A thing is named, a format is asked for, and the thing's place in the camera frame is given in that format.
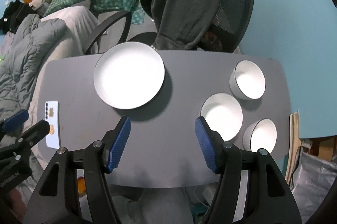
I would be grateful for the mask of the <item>white ribbed bowl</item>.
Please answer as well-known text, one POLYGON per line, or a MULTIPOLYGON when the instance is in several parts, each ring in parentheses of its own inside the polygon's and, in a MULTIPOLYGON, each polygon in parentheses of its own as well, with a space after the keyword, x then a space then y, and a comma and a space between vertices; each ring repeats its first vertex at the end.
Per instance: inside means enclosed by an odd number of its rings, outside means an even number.
POLYGON ((243 147, 249 152, 265 149, 271 153, 276 145, 277 136, 277 128, 274 122, 271 119, 261 119, 245 130, 243 147))

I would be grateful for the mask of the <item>large white plate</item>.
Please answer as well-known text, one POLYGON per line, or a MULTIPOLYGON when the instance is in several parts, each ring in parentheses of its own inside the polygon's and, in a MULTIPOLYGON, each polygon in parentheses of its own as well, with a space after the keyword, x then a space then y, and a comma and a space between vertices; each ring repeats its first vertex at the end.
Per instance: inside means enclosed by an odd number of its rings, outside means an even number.
POLYGON ((95 65, 93 80, 98 96, 109 106, 129 110, 151 101, 165 77, 163 59, 155 49, 139 42, 118 44, 95 65))

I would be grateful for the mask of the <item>white smartphone with stickers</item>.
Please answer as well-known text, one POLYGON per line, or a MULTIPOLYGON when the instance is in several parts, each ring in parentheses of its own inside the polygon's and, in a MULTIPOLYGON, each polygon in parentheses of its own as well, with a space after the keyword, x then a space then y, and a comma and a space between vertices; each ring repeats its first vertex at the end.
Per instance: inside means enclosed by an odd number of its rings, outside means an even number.
POLYGON ((45 102, 45 121, 50 125, 49 133, 46 136, 46 146, 52 149, 59 149, 59 102, 45 102))

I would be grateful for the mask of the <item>wooden board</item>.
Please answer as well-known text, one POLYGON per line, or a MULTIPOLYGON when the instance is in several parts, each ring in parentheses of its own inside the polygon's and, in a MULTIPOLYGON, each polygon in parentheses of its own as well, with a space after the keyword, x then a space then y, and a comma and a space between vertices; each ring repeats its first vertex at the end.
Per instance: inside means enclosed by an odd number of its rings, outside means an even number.
POLYGON ((291 182, 292 172, 296 164, 296 155, 301 145, 302 141, 299 137, 299 113, 295 112, 290 115, 289 157, 285 175, 285 180, 288 184, 291 182))

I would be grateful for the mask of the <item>grey quilted duvet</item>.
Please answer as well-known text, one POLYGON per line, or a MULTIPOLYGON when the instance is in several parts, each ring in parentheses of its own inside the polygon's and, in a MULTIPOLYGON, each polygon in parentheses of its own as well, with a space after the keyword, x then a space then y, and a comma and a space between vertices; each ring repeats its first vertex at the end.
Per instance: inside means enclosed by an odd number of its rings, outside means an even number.
POLYGON ((1 119, 28 109, 43 59, 63 36, 62 19, 42 21, 28 15, 15 33, 10 52, 1 61, 1 119))

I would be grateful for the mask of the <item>grey plastic bag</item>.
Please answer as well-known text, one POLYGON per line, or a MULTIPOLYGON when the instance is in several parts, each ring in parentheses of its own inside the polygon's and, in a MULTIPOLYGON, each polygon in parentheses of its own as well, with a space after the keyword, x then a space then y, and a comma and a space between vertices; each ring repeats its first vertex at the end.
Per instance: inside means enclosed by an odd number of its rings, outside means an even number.
POLYGON ((319 209, 335 179, 335 162, 309 155, 300 149, 290 189, 303 223, 306 223, 319 209))

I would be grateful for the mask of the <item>black office chair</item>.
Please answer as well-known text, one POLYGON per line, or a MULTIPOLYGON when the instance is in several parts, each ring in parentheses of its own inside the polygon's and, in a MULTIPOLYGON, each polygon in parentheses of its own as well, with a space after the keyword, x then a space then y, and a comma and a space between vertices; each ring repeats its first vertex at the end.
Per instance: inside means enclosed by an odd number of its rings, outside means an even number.
POLYGON ((132 41, 158 50, 233 53, 243 38, 254 0, 140 0, 154 20, 156 32, 140 33, 132 41))

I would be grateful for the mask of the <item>black clothes pile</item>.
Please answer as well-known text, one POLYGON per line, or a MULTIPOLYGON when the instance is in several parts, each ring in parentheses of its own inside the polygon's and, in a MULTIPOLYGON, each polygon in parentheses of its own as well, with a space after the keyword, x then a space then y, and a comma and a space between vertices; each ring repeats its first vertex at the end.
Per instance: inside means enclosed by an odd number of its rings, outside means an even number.
POLYGON ((19 25, 29 15, 36 14, 36 12, 26 3, 20 0, 10 2, 1 18, 1 31, 16 33, 19 25))

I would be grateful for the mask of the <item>light grey bedsheet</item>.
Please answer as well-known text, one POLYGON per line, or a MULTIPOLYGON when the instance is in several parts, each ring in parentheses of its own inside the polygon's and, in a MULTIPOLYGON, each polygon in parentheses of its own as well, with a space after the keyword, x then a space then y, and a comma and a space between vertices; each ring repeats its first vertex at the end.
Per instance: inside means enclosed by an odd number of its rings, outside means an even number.
POLYGON ((64 8, 43 18, 43 21, 61 19, 66 24, 65 33, 51 47, 39 69, 33 97, 29 105, 29 119, 37 118, 38 98, 46 66, 53 60, 82 56, 90 46, 88 37, 100 24, 94 14, 85 6, 64 8))

